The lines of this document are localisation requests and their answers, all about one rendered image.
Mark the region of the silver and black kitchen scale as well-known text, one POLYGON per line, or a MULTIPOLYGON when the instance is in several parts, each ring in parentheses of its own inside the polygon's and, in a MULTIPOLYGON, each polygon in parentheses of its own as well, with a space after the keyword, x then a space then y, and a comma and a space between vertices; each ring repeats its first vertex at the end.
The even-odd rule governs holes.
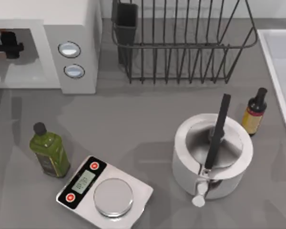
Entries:
POLYGON ((153 188, 94 156, 88 156, 56 201, 97 229, 132 229, 153 188))

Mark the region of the green bottle with black cap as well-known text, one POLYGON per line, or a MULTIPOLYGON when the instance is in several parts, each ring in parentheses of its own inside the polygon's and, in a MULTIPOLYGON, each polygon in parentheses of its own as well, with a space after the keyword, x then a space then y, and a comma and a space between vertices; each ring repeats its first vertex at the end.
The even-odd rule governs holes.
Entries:
POLYGON ((35 154, 43 172, 52 177, 62 178, 68 173, 71 164, 63 146, 62 138, 49 132, 43 122, 33 125, 34 135, 29 147, 35 154))

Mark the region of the small microwave knob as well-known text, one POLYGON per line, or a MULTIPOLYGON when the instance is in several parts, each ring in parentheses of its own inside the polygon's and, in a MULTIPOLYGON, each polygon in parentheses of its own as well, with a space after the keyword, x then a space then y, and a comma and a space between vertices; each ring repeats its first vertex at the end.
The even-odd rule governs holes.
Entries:
POLYGON ((78 64, 71 64, 64 67, 64 73, 69 78, 79 79, 85 75, 85 69, 78 64))

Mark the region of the large microwave knob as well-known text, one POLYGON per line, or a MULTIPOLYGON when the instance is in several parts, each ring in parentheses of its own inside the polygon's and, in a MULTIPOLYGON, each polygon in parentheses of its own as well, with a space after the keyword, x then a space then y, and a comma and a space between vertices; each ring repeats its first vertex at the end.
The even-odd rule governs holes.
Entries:
POLYGON ((58 45, 58 52, 65 58, 76 58, 81 54, 80 46, 72 41, 67 41, 58 45))

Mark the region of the dark grey cutlery holder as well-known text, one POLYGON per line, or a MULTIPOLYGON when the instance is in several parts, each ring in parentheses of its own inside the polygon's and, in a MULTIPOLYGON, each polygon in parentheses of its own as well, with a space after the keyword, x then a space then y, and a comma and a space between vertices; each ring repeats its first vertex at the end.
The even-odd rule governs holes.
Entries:
POLYGON ((138 5, 112 0, 112 25, 118 47, 119 64, 127 66, 138 22, 138 5))

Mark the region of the brown bottle with yellow label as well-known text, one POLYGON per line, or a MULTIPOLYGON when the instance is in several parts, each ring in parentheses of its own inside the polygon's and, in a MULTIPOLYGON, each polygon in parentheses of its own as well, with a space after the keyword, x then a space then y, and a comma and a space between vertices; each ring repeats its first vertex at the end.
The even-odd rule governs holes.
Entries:
POLYGON ((267 108, 265 101, 266 94, 267 89, 260 87, 255 97, 250 98, 247 103, 241 125, 250 136, 254 136, 261 125, 267 108))

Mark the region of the white sink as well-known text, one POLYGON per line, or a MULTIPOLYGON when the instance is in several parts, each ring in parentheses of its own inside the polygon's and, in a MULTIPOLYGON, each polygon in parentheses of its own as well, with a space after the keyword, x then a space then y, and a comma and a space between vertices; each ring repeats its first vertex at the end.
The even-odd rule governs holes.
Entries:
POLYGON ((257 33, 286 126, 286 29, 259 29, 257 33))

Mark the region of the pale microwave oven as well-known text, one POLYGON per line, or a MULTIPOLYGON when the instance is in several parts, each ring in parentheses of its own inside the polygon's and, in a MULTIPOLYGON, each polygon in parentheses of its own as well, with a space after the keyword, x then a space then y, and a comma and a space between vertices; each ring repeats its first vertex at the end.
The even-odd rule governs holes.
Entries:
POLYGON ((0 89, 61 89, 64 94, 96 92, 102 41, 100 0, 0 0, 0 36, 14 32, 24 51, 0 38, 0 89), (72 41, 81 48, 65 58, 58 45, 72 41), (17 59, 7 59, 16 51, 17 59), (64 67, 78 64, 85 75, 72 79, 64 67))

